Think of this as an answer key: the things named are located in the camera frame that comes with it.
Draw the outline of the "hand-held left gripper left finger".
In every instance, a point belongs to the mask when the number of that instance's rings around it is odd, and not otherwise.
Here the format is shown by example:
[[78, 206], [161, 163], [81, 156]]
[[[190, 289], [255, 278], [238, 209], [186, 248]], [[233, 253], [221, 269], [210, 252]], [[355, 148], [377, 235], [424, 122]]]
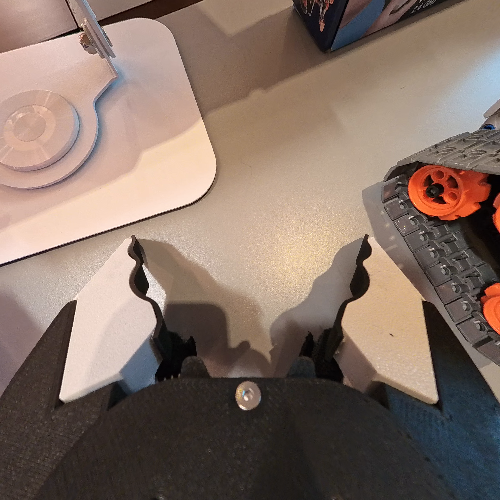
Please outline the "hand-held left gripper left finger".
[[118, 383], [126, 394], [155, 383], [161, 362], [153, 335], [163, 321], [165, 291], [143, 269], [135, 236], [125, 239], [76, 296], [59, 399], [68, 403]]

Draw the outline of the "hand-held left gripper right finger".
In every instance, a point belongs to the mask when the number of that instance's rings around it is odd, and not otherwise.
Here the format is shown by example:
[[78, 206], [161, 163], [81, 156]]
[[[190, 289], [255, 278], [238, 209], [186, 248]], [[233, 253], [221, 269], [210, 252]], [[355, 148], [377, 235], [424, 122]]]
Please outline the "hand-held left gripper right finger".
[[366, 394], [387, 384], [437, 403], [422, 295], [371, 236], [365, 236], [356, 265], [334, 355], [347, 384]]

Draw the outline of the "grey orange tracked toy robot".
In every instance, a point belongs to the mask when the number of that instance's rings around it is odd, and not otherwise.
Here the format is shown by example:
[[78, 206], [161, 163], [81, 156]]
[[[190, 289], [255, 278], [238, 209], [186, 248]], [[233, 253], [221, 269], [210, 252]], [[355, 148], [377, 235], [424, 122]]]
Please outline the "grey orange tracked toy robot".
[[499, 101], [400, 160], [381, 202], [464, 339], [499, 366]]

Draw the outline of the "robot kit box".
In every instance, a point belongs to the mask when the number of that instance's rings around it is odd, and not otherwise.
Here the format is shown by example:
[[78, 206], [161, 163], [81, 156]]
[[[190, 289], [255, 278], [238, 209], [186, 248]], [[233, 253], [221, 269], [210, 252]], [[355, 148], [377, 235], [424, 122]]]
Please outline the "robot kit box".
[[458, 1], [293, 1], [319, 49], [333, 52], [414, 16]]

